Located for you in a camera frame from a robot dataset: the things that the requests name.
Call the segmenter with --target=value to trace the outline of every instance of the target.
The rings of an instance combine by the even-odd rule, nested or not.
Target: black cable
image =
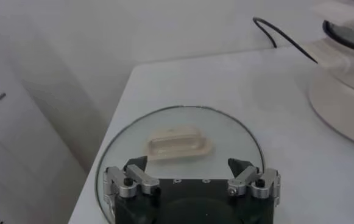
[[[262,18],[258,18],[258,17],[252,18],[252,21],[255,23],[255,25],[258,26],[259,29],[262,30],[262,32],[264,32],[264,34],[266,34],[266,36],[270,39],[271,43],[273,44],[274,48],[277,48],[277,44],[275,43],[275,41],[272,38],[272,36],[259,23],[263,23],[263,24],[267,25],[268,27],[270,27],[271,29],[273,29],[274,31],[276,31],[283,38],[285,38],[287,41],[289,41],[294,47],[296,47],[301,53],[303,53],[306,57],[308,57],[309,59],[311,59],[312,61],[317,63],[317,61],[312,56],[310,56],[309,53],[307,53],[307,51],[305,51],[302,47],[300,47],[299,44],[297,44],[294,40],[292,40],[292,38],[288,37],[287,34],[282,32],[282,30],[280,30],[275,25],[267,22],[266,20],[264,20]]]

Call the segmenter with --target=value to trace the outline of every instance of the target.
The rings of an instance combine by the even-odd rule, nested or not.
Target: round glass plate
[[[213,145],[206,155],[148,161],[145,172],[155,178],[230,179],[227,160],[250,161],[264,169],[264,159],[251,132],[235,118],[208,107],[175,106],[147,114],[120,131],[102,155],[97,169],[96,196],[102,212],[111,222],[108,204],[103,200],[103,171],[120,169],[129,159],[144,156],[149,136],[159,130],[192,126]]]
[[[324,21],[323,23],[324,32],[332,39],[340,44],[343,44],[351,49],[354,49],[354,30],[335,26],[332,23]]]

